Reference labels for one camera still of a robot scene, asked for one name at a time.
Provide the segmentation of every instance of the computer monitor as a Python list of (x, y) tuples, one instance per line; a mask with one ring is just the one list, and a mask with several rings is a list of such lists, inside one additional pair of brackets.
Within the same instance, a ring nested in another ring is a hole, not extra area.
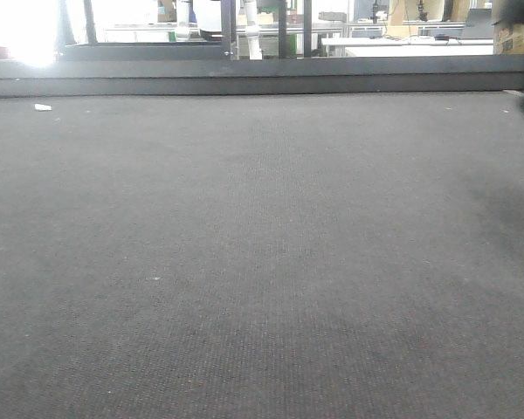
[(470, 9), (465, 20), (461, 39), (491, 39), (493, 25), (491, 23), (491, 9)]

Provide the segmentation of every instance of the gray carpet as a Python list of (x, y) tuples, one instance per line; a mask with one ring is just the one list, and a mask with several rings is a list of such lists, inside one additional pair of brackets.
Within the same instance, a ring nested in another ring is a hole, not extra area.
[(517, 100), (0, 100), (0, 418), (524, 419)]

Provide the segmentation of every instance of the black metal frame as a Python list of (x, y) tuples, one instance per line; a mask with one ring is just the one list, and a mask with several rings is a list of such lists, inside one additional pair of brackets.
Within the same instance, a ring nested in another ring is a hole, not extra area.
[[(64, 0), (59, 0), (59, 10)], [(218, 42), (183, 42), (183, 43), (101, 43), (97, 42), (93, 19), (92, 0), (83, 0), (86, 13), (86, 31), (88, 44), (70, 45), (66, 33), (70, 22), (66, 11), (60, 12), (58, 50), (59, 59), (65, 61), (129, 61), (159, 59), (230, 59), (236, 51), (236, 18), (234, 5), (236, 0), (221, 0), (222, 38)]]

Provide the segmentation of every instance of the cardboard box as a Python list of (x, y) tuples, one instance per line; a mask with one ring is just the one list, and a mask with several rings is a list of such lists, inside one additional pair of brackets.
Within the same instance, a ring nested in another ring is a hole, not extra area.
[(524, 54), (524, 25), (496, 24), (495, 54)]
[(158, 0), (157, 22), (176, 22), (176, 10), (172, 0)]

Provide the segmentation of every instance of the desk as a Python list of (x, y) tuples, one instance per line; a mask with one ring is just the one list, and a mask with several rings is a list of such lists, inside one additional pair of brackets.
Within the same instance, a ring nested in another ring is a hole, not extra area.
[[(391, 54), (396, 52), (394, 56), (400, 56), (402, 52), (414, 51), (415, 53), (423, 53), (430, 51), (433, 55), (460, 55), (454, 52), (466, 52), (470, 53), (464, 55), (490, 55), (493, 54), (493, 40), (492, 39), (450, 39), (448, 41), (437, 41), (432, 37), (410, 37), (404, 39), (392, 39), (392, 38), (326, 38), (322, 39), (322, 45), (326, 48), (327, 55), (345, 56), (347, 49), (350, 48), (350, 53), (355, 54), (359, 52), (357, 57), (392, 57), (392, 55), (371, 55), (372, 53), (378, 54)], [(438, 50), (427, 50), (426, 48), (414, 48), (404, 50), (392, 50), (391, 48), (397, 48), (402, 46), (429, 46), (438, 48)], [(390, 49), (380, 52), (382, 48)], [(362, 49), (369, 49), (368, 52), (363, 52)]]
[[(169, 22), (165, 24), (116, 24), (114, 26), (109, 26), (103, 31), (105, 33), (106, 42), (132, 42), (132, 40), (120, 41), (117, 39), (117, 33), (126, 33), (132, 34), (134, 42), (169, 42), (169, 34), (174, 32), (176, 29), (175, 22)], [(190, 24), (190, 29), (193, 35), (198, 34), (198, 28), (196, 24)], [(312, 33), (318, 35), (341, 35), (345, 31), (345, 24), (341, 22), (329, 22), (329, 23), (316, 23), (313, 24)], [(278, 36), (279, 27), (278, 24), (262, 24), (260, 25), (260, 36)], [(158, 40), (154, 39), (145, 39), (150, 38), (147, 34), (156, 33), (164, 34), (164, 36), (158, 37)], [(245, 35), (245, 26), (237, 26), (237, 34), (240, 37)], [(287, 34), (288, 35), (302, 35), (303, 34), (303, 24), (287, 24)]]

